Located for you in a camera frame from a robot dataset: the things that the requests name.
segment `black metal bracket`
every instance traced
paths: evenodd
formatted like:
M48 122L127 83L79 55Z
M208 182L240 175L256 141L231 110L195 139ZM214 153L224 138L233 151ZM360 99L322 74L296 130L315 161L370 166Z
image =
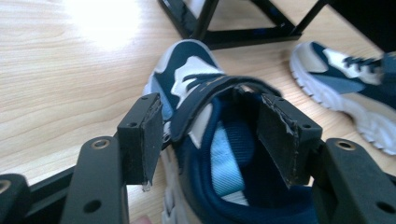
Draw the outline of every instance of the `black metal bracket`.
M129 223L126 185L153 177L163 142L161 109L159 94L140 98L114 137L88 141L75 167L30 188L22 175L0 175L0 224ZM320 223L395 223L396 178L361 146L323 143L321 132L288 101L262 95L259 139L287 185L314 177Z
M219 0L205 0L199 18L195 18L183 0L159 0L172 23L183 38L198 39L210 49L225 49L278 41L296 40L329 0L318 0L308 14L294 25L268 0L250 0L276 26L245 30L209 31Z
M281 97L262 95L258 135L285 183L308 184L319 223L396 223L396 182L358 144L323 143L321 127Z
M86 142L76 166L30 188L0 175L0 224L129 223L126 185L152 183L163 144L158 93L139 98L111 136Z

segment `sneaker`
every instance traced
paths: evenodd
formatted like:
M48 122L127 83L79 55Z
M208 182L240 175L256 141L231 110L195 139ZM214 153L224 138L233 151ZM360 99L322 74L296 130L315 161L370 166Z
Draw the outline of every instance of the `sneaker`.
M262 81L226 76L207 46L183 40L144 94L163 101L163 223L318 223L311 188L288 188L256 136Z
M290 68L314 101L347 113L364 139L396 154L396 82L384 82L379 60L353 58L306 42L292 52Z

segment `shoelace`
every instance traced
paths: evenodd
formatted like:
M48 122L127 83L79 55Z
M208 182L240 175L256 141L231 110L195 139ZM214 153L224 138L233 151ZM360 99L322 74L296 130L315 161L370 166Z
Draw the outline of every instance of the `shoelace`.
M347 57L343 60L343 63L346 64L346 67L350 67L352 64L356 64L358 66L359 72L361 72L361 69L364 66L367 66L371 73L374 73L375 69L381 66L381 62L373 58L363 59L363 58Z
M217 77L222 77L222 76L224 76L224 74L194 74L194 75L185 76L183 78L183 82L187 81L189 79L196 78L194 81L192 81L191 83L189 83L187 85L187 91L189 91L192 88L194 88L195 86L198 86L198 85L200 85L204 82L207 82L211 79L215 79Z

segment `black metal leg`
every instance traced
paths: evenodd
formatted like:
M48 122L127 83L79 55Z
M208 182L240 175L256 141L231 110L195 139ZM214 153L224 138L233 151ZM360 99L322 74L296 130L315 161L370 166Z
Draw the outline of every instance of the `black metal leg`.
M195 30L192 33L191 38L203 40L207 28L209 27L210 21L212 20L213 13L215 13L216 6L219 0L207 0L202 8L201 14L199 15L198 22L196 24Z

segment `wooden floor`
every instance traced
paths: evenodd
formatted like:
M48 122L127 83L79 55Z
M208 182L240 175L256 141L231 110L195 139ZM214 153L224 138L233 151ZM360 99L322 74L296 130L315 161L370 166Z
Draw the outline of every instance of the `wooden floor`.
M245 6L249 2L233 2L238 7L220 1L212 28L262 25L260 15ZM294 23L316 3L274 2ZM0 174L23 174L34 184L73 166L84 142L116 131L160 56L178 40L155 0L0 0ZM258 77L279 88L323 127L323 139L355 141L396 175L396 157L374 149L350 117L314 103L292 79L290 52L310 40L356 56L381 55L330 7L298 41L218 49L214 55L228 74ZM160 223L164 188L159 162L150 192L128 188L131 220L147 214Z

